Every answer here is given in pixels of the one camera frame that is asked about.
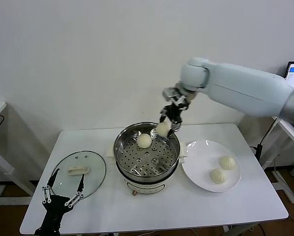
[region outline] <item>steamed bun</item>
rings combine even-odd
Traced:
[[[235,159],[231,155],[220,157],[219,164],[225,170],[233,170],[236,167]]]
[[[217,184],[222,184],[227,180],[225,173],[220,168],[212,170],[210,172],[210,178]]]
[[[157,125],[156,133],[158,133],[159,135],[163,137],[166,137],[169,130],[170,128],[168,127],[168,124],[165,121],[163,121]]]
[[[149,134],[140,134],[137,138],[137,145],[141,148],[148,148],[152,143],[152,139]]]

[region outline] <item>robotic hand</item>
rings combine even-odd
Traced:
[[[59,170],[60,169],[57,169],[49,178],[47,185],[42,187],[42,204],[46,209],[46,215],[41,227],[34,233],[36,236],[59,236],[59,228],[64,214],[71,211],[73,207],[84,197],[84,174],[81,177],[76,195],[73,198],[51,193],[51,188],[54,185]]]
[[[180,114],[188,109],[198,92],[248,115],[279,117],[294,123],[294,88],[281,76],[192,58],[182,67],[176,86],[163,90],[163,97],[171,104],[162,109],[160,122],[165,117],[170,119],[169,134],[179,130]]]

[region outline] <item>perforated steamer tray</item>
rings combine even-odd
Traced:
[[[142,122],[124,129],[114,143],[114,156],[120,172],[138,183],[164,180],[174,170],[180,154],[180,143],[175,134],[162,137],[155,133],[157,124]],[[148,148],[137,145],[137,137],[149,134],[152,144]]]

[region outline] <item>white wall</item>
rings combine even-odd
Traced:
[[[38,178],[61,130],[157,121],[193,56],[277,72],[294,60],[294,0],[0,0],[0,148]],[[183,113],[242,117],[205,95]]]

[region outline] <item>glass lid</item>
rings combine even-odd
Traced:
[[[84,198],[93,194],[102,184],[106,165],[103,158],[93,151],[79,151],[63,159],[53,170],[58,170],[52,187],[54,194],[73,198],[84,174]]]

